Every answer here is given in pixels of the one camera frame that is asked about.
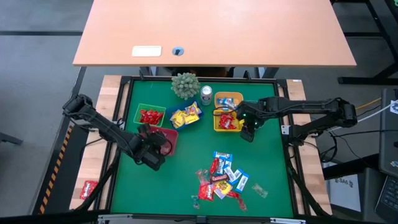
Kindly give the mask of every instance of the yellow tray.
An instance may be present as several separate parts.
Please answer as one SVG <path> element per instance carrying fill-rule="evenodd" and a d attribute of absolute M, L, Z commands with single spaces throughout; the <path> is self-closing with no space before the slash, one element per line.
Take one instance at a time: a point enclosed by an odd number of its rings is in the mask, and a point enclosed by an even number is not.
<path fill-rule="evenodd" d="M 228 113 L 227 111 L 223 110 L 214 110 L 213 114 L 222 114 L 222 113 Z M 217 132 L 240 132 L 242 130 L 243 122 L 244 120 L 238 121 L 236 119 L 236 112 L 231 113 L 232 116 L 235 118 L 234 121 L 232 121 L 232 124 L 236 127 L 236 129 L 223 129 L 218 126 L 220 123 L 221 116 L 214 116 L 213 115 L 213 120 L 214 120 L 214 130 Z"/>
<path fill-rule="evenodd" d="M 221 104 L 217 103 L 218 98 L 233 98 L 234 99 L 234 104 L 238 105 L 240 102 L 243 101 L 243 95 L 242 93 L 238 92 L 217 92 L 216 95 L 214 96 L 214 104 L 217 107 L 223 106 Z"/>

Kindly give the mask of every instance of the candy pile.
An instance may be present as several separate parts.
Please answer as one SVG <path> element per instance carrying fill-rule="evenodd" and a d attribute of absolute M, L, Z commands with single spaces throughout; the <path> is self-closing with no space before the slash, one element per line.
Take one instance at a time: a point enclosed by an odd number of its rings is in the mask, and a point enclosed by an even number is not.
<path fill-rule="evenodd" d="M 235 118 L 230 113 L 222 114 L 218 126 L 223 129 L 236 129 L 236 126 L 232 124 L 234 120 Z"/>
<path fill-rule="evenodd" d="M 159 124 L 159 121 L 163 118 L 163 113 L 159 113 L 152 109 L 150 110 L 140 110 L 141 118 L 139 122 L 149 123 L 152 125 Z"/>
<path fill-rule="evenodd" d="M 234 104 L 234 98 L 218 98 L 217 104 L 221 106 L 225 106 L 223 110 L 228 111 L 229 109 L 234 110 L 236 105 Z"/>
<path fill-rule="evenodd" d="M 198 121 L 200 113 L 201 110 L 195 101 L 191 106 L 186 107 L 184 111 L 177 110 L 174 112 L 170 120 L 173 123 L 174 128 L 180 128 L 184 124 L 191 124 Z"/>
<path fill-rule="evenodd" d="M 200 181 L 197 199 L 212 202 L 214 201 L 214 194 L 220 199 L 224 199 L 226 196 L 236 198 L 240 209 L 245 212 L 247 208 L 239 193 L 242 193 L 249 175 L 245 174 L 241 169 L 237 169 L 235 172 L 232 171 L 232 154 L 215 151 L 213 158 L 210 171 L 206 169 L 197 171 Z M 235 192 L 233 192 L 232 189 L 237 183 Z M 199 208 L 198 200 L 196 200 L 195 196 L 192 198 L 194 199 L 193 206 Z"/>

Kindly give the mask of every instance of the blue tray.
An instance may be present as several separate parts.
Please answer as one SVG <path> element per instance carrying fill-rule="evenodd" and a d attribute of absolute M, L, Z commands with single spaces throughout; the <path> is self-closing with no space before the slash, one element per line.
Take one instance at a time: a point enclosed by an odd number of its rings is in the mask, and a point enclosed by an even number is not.
<path fill-rule="evenodd" d="M 176 112 L 177 110 L 181 110 L 181 111 L 185 110 L 186 107 L 191 106 L 193 104 L 193 102 L 195 102 L 195 101 L 196 101 L 196 103 L 198 105 L 198 108 L 201 110 L 201 113 L 198 115 L 199 116 L 199 121 L 200 121 L 202 119 L 202 117 L 205 115 L 205 113 L 201 109 L 201 107 L 200 107 L 198 101 L 195 99 L 195 97 L 189 98 L 189 99 L 185 100 L 184 102 L 181 102 L 180 104 L 177 104 L 175 106 L 172 106 L 172 107 L 166 109 L 166 116 L 168 117 L 168 120 L 172 124 L 172 127 L 174 129 L 179 131 L 179 130 L 182 130 L 182 129 L 186 128 L 188 125 L 191 125 L 191 124 L 184 124 L 183 126 L 181 126 L 179 128 L 175 128 L 173 126 L 173 122 L 170 120 L 170 118 L 173 116 L 174 112 Z"/>

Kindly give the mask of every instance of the succulent plant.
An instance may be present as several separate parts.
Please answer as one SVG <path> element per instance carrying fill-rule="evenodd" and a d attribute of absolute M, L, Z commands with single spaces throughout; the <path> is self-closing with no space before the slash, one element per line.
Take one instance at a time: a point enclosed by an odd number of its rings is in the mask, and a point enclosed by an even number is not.
<path fill-rule="evenodd" d="M 200 83 L 195 74 L 179 73 L 172 78 L 172 90 L 175 94 L 184 100 L 193 97 L 199 92 Z"/>

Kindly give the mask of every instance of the green table mat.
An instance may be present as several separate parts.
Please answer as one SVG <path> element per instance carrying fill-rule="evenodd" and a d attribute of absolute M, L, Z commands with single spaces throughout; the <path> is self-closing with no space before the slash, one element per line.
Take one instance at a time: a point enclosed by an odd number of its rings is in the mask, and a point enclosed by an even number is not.
<path fill-rule="evenodd" d="M 244 100 L 258 100 L 274 96 L 271 84 L 202 83 L 219 91 L 236 91 Z M 137 132 L 134 115 L 139 103 L 170 107 L 182 102 L 170 89 L 170 82 L 135 81 L 127 119 L 126 130 Z M 122 154 L 116 177 L 111 212 L 151 213 L 169 215 L 220 215 L 244 217 L 293 217 L 292 202 L 285 168 L 280 126 L 277 119 L 266 121 L 256 131 L 253 142 L 240 138 L 239 133 L 217 133 L 213 129 L 210 106 L 201 106 L 202 120 L 178 132 L 175 154 L 166 157 L 158 171 L 142 165 Z M 172 128 L 166 117 L 163 128 Z M 200 209 L 193 207 L 191 195 L 197 195 L 199 180 L 195 172 L 209 169 L 213 151 L 233 154 L 232 170 L 242 169 L 250 178 L 241 194 L 248 210 L 239 209 L 234 198 L 214 201 L 200 200 Z M 268 191 L 260 197 L 251 187 L 259 184 Z"/>

